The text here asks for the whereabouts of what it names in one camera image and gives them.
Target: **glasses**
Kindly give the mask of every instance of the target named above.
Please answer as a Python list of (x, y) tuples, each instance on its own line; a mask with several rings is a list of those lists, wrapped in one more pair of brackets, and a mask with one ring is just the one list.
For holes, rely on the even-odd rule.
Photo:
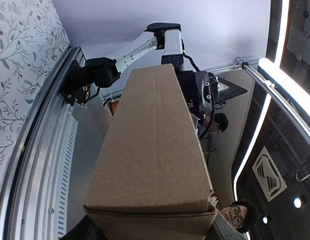
[(232, 218), (231, 222), (234, 226), (236, 227), (241, 227), (244, 219), (242, 218), (242, 216), (239, 215), (240, 209), (239, 206), (233, 205), (229, 208), (229, 212), (232, 215), (235, 215), (235, 217)]

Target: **metal pole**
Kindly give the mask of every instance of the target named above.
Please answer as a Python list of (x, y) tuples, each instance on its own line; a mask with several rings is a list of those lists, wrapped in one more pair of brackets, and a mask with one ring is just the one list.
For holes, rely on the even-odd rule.
[(288, 119), (294, 124), (300, 134), (303, 136), (307, 144), (310, 146), (310, 128), (307, 123), (301, 118), (299, 113), (293, 108), (291, 104), (275, 89), (275, 84), (269, 80), (266, 80), (257, 70), (252, 68), (243, 60), (239, 60), (238, 64), (242, 69), (250, 75), (255, 82), (261, 86), (266, 93), (271, 95), (272, 100), (280, 107), (280, 109), (286, 114)]

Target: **black hair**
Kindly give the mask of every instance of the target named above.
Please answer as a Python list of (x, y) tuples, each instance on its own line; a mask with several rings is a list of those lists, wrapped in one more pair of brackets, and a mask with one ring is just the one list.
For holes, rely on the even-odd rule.
[(242, 205), (247, 208), (247, 214), (245, 216), (243, 226), (238, 228), (237, 231), (241, 234), (248, 232), (248, 230), (255, 224), (256, 221), (256, 206), (245, 200), (235, 201), (232, 203), (232, 206), (233, 205)]
[(228, 128), (228, 118), (226, 117), (226, 115), (224, 113), (216, 113), (214, 115), (214, 122), (217, 123), (219, 125), (219, 129), (221, 132), (226, 131), (226, 129)]

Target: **leaf pattern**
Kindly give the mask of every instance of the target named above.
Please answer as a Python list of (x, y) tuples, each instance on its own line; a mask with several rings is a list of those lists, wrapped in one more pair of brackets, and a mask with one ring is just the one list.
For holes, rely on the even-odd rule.
[(51, 0), (0, 0), (0, 186), (34, 98), (68, 46)]

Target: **cardboard box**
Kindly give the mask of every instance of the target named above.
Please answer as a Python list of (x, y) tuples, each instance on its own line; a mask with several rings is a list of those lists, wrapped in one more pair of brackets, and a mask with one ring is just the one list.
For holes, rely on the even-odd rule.
[(202, 240), (212, 185), (172, 65), (132, 71), (85, 211), (109, 240)]

